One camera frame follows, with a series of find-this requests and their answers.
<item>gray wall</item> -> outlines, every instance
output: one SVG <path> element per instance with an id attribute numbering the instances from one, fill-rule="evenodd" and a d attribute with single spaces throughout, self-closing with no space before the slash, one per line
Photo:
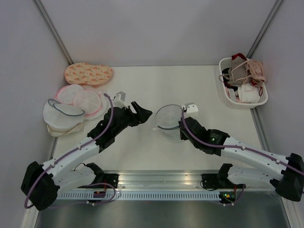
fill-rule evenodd
<path id="1" fill-rule="evenodd" d="M 42 0 L 74 62 L 209 65 L 246 54 L 275 0 Z"/>
<path id="2" fill-rule="evenodd" d="M 304 158 L 303 12 L 303 0 L 285 1 L 254 58 L 263 61 L 268 79 L 269 100 L 259 110 L 272 151 Z M 304 211 L 304 199 L 297 205 Z"/>
<path id="3" fill-rule="evenodd" d="M 63 85 L 67 62 L 31 0 L 0 8 L 0 227 L 20 227 L 28 164 L 43 162 L 53 141 L 43 105 Z"/>

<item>white plastic basket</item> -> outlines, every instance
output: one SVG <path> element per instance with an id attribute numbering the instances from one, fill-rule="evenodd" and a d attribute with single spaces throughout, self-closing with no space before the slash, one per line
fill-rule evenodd
<path id="1" fill-rule="evenodd" d="M 232 64 L 231 58 L 222 59 L 218 64 L 220 73 L 222 74 L 222 70 L 224 70 L 226 68 L 230 68 L 231 64 Z M 266 101 L 268 100 L 268 93 L 267 93 L 267 90 L 266 90 L 266 86 L 263 83 L 262 84 L 263 94 L 261 95 L 260 100 L 257 103 L 238 103 L 238 102 L 235 102 L 228 97 L 228 95 L 226 93 L 226 89 L 225 89 L 225 84 L 222 83 L 220 80 L 217 80 L 218 83 L 221 83 L 221 87 L 220 87 L 220 90 L 219 90 L 219 96 L 223 99 L 225 104 L 230 108 L 239 108 L 239 109 L 255 108 L 258 105 L 265 104 Z"/>

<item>purple cable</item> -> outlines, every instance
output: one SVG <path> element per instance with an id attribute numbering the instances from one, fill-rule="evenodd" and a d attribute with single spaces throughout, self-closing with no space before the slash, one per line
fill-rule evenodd
<path id="1" fill-rule="evenodd" d="M 110 102 L 110 105 L 111 105 L 111 115 L 110 115 L 110 120 L 107 124 L 107 126 L 105 127 L 105 129 L 103 130 L 103 132 L 101 132 L 98 136 L 96 136 L 94 139 L 88 141 L 87 143 L 84 143 L 80 146 L 80 149 L 82 149 L 83 147 L 87 146 L 88 144 L 92 143 L 93 141 L 99 139 L 101 136 L 104 135 L 104 133 L 109 129 L 110 125 L 111 125 L 111 122 L 112 122 L 112 119 L 113 119 L 113 112 L 114 112 L 114 108 L 113 108 L 113 102 L 110 98 L 110 96 L 108 94 L 104 94 L 104 96 L 106 98 L 108 98 L 109 102 Z M 64 159 L 65 157 L 67 157 L 68 155 L 70 155 L 71 153 L 74 153 L 75 151 L 78 151 L 79 148 L 76 147 L 74 149 L 72 149 L 71 151 L 67 152 L 66 154 L 62 155 L 60 158 L 58 158 L 55 162 L 54 162 L 54 165 L 58 164 L 58 162 L 60 162 L 62 159 Z M 29 205 L 28 206 L 28 201 L 29 201 L 29 197 L 31 196 L 34 188 L 36 187 L 37 183 L 39 182 L 39 180 L 43 177 L 43 175 L 45 173 L 47 173 L 47 171 L 49 171 L 51 168 L 53 168 L 54 166 L 50 165 L 48 166 L 39 176 L 38 178 L 35 180 L 34 184 L 32 185 L 32 187 L 30 188 L 30 190 L 28 191 L 28 195 L 27 197 L 25 198 L 25 201 L 24 201 L 24 208 L 26 209 L 29 209 L 31 207 L 33 207 L 34 205 Z"/>
<path id="2" fill-rule="evenodd" d="M 189 135 L 191 135 L 191 137 L 192 137 L 193 139 L 195 139 L 196 141 L 198 141 L 199 143 L 201 143 L 201 144 L 203 144 L 203 145 L 205 145 L 205 146 L 210 146 L 210 147 L 215 147 L 215 148 L 235 148 L 235 149 L 241 149 L 241 150 L 243 149 L 242 146 L 234 146 L 234 145 L 213 145 L 213 144 L 209 144 L 209 143 L 207 143 L 207 142 L 204 142 L 204 141 L 200 140 L 199 138 L 197 138 L 197 137 L 190 131 L 189 127 L 186 125 L 185 116 L 184 116 L 184 110 L 185 110 L 185 108 L 182 108 L 182 111 L 181 111 L 181 120 L 182 120 L 182 123 L 184 124 L 184 126 L 185 126 L 187 132 L 189 133 Z M 273 160 L 273 161 L 276 161 L 276 160 L 277 160 L 276 158 L 271 157 L 271 156 L 269 156 L 269 155 L 267 155 L 267 154 L 264 154 L 264 153 L 262 153 L 262 152 L 260 152 L 260 151 L 255 150 L 255 149 L 251 149 L 251 148 L 245 147 L 244 150 L 251 151 L 251 152 L 253 152 L 253 153 L 257 153 L 257 154 L 259 154 L 259 155 L 261 155 L 261 156 L 264 156 L 264 157 L 266 157 L 266 158 L 269 158 L 270 160 Z M 296 168 L 294 168 L 294 167 L 292 167 L 292 166 L 286 164 L 286 163 L 283 162 L 283 161 L 280 161 L 279 164 L 281 164 L 281 165 L 283 165 L 283 166 L 285 166 L 285 167 L 291 169 L 292 171 L 295 171 L 295 172 L 301 174 L 302 176 L 304 176 L 304 172 L 302 172 L 302 171 L 300 171 L 300 170 L 297 170 Z"/>
<path id="3" fill-rule="evenodd" d="M 108 184 L 108 183 L 97 183 L 97 184 L 85 185 L 84 187 L 90 187 L 90 186 L 96 186 L 96 185 L 106 185 L 106 186 L 109 186 L 111 189 L 113 189 L 114 194 L 113 194 L 113 196 L 110 199 L 108 199 L 106 201 L 94 203 L 94 205 L 106 204 L 106 203 L 111 202 L 114 199 L 114 197 L 116 195 L 116 189 L 111 184 Z M 87 204 L 87 202 L 74 202 L 74 203 L 70 203 L 70 204 L 66 204 L 66 205 L 60 205 L 60 206 L 54 206 L 54 207 L 48 207 L 48 208 L 50 208 L 50 209 L 58 209 L 58 208 L 63 208 L 63 207 L 71 206 L 71 205 L 75 205 L 75 204 Z"/>
<path id="4" fill-rule="evenodd" d="M 104 94 L 104 96 L 106 98 L 109 99 L 109 102 L 110 102 L 110 105 L 111 105 L 111 116 L 110 116 L 110 120 L 109 120 L 109 123 L 108 125 L 105 127 L 105 129 L 103 130 L 103 132 L 101 132 L 98 136 L 96 136 L 94 139 L 82 144 L 80 146 L 80 149 L 82 149 L 83 147 L 87 146 L 88 144 L 90 144 L 91 142 L 94 142 L 96 141 L 96 139 L 99 139 L 102 135 L 104 135 L 104 133 L 108 130 L 108 128 L 110 127 L 110 124 L 112 122 L 112 119 L 113 119 L 113 111 L 114 111 L 114 108 L 113 108 L 113 103 L 112 103 L 112 100 L 110 98 L 110 96 L 108 94 Z M 75 152 L 75 151 L 78 151 L 79 148 L 76 147 L 74 149 L 72 149 L 71 151 L 67 152 L 66 154 L 64 154 L 62 157 L 60 157 L 57 161 L 54 162 L 54 164 L 56 165 L 58 162 L 60 162 L 62 159 L 64 159 L 65 157 L 69 156 L 71 153 Z"/>

